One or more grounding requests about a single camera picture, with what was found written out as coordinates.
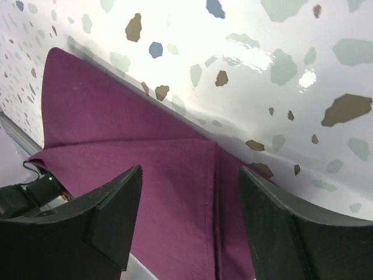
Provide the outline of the purple cloth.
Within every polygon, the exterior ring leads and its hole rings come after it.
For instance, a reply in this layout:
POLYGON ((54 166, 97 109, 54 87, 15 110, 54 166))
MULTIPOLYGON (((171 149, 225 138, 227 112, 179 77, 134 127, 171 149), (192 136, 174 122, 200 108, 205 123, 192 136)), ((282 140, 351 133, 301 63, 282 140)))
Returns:
POLYGON ((254 279, 241 160, 59 48, 47 55, 41 111, 44 149, 30 161, 73 196, 141 165, 131 252, 158 279, 254 279))

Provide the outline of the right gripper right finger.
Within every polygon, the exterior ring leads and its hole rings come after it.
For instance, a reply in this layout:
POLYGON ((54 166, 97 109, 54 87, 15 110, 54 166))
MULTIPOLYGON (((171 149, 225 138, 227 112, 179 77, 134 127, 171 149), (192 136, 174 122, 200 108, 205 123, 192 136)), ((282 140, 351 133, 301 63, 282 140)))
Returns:
POLYGON ((237 183, 257 279, 372 279, 372 221, 312 204, 247 167, 237 183))

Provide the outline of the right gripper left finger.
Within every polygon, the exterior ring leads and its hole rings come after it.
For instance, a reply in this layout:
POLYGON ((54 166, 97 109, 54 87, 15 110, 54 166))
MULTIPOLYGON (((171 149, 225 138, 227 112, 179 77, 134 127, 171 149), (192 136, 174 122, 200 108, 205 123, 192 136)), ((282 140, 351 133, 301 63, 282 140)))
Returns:
POLYGON ((1 188, 2 271, 125 271, 142 192, 142 168, 53 209, 62 186, 45 175, 1 188))

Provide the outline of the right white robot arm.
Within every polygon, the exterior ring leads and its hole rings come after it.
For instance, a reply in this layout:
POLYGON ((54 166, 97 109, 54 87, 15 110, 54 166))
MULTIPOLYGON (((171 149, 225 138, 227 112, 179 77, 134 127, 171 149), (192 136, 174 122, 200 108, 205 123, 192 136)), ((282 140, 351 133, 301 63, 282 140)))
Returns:
MULTIPOLYGON (((241 167, 237 183, 256 279, 371 279, 372 222, 316 206, 241 167)), ((51 174, 1 188, 1 277, 154 279, 130 255, 142 169, 45 209, 51 174)))

